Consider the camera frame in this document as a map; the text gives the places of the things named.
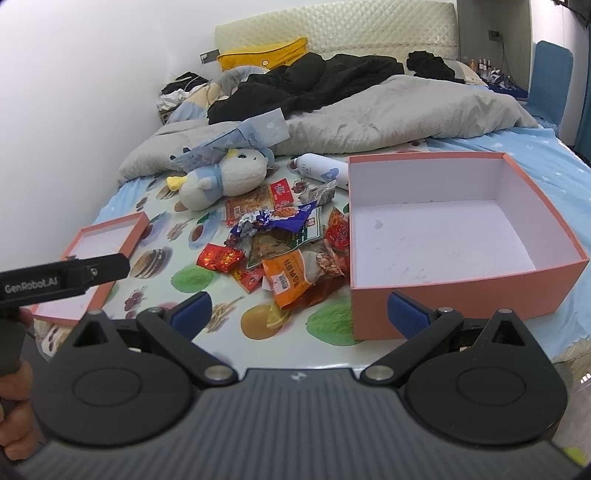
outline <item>blue curtain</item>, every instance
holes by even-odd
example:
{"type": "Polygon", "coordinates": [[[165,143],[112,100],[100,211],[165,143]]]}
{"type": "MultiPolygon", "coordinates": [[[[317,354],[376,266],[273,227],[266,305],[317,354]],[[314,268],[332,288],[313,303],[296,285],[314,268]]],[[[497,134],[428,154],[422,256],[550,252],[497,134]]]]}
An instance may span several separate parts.
{"type": "Polygon", "coordinates": [[[585,106],[583,116],[579,125],[579,133],[574,143],[574,150],[584,155],[591,161],[591,28],[587,28],[589,33],[589,71],[587,74],[587,93],[585,94],[585,106]]]}

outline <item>light blue bedsheet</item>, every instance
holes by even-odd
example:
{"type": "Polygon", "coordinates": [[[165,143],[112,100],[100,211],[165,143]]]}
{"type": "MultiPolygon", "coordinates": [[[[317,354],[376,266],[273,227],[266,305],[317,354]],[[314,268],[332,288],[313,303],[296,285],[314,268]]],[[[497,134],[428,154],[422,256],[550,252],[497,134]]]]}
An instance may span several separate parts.
{"type": "MultiPolygon", "coordinates": [[[[591,170],[551,129],[511,128],[469,140],[427,139],[432,151],[507,152],[534,179],[591,252],[591,170]]],[[[95,223],[127,215],[153,177],[124,184],[100,211],[95,223]]],[[[591,267],[587,268],[555,313],[526,322],[548,357],[561,354],[581,338],[591,338],[591,267]]]]}

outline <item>wall switch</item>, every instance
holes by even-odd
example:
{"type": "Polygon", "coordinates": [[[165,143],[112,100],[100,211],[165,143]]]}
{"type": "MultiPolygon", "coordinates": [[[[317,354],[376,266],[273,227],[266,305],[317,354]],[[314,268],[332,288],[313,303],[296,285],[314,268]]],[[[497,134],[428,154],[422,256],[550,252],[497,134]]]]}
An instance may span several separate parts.
{"type": "Polygon", "coordinates": [[[491,41],[500,41],[501,40],[501,32],[497,30],[489,30],[488,31],[488,39],[491,41]]]}
{"type": "Polygon", "coordinates": [[[209,63],[211,61],[216,61],[219,54],[219,50],[212,50],[207,53],[202,53],[199,58],[201,58],[201,63],[209,63]]]}

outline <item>blue chair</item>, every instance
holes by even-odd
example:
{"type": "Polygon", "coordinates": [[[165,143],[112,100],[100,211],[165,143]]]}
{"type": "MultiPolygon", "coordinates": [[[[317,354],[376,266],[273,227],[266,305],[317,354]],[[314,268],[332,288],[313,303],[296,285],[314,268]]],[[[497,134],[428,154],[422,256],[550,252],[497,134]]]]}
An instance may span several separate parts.
{"type": "Polygon", "coordinates": [[[560,132],[560,124],[573,73],[573,54],[568,48],[540,41],[535,46],[530,95],[524,108],[544,128],[560,132]]]}

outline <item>purple snack package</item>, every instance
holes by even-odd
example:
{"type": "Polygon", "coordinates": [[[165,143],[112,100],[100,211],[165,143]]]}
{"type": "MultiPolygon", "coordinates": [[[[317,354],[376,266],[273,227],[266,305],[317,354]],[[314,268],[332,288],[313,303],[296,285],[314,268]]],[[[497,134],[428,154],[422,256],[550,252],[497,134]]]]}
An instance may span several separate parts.
{"type": "Polygon", "coordinates": [[[258,212],[242,215],[238,223],[230,230],[233,237],[244,238],[257,232],[266,232],[272,228],[283,228],[297,233],[306,223],[316,202],[306,203],[295,207],[282,207],[275,210],[259,210],[258,212]]]}

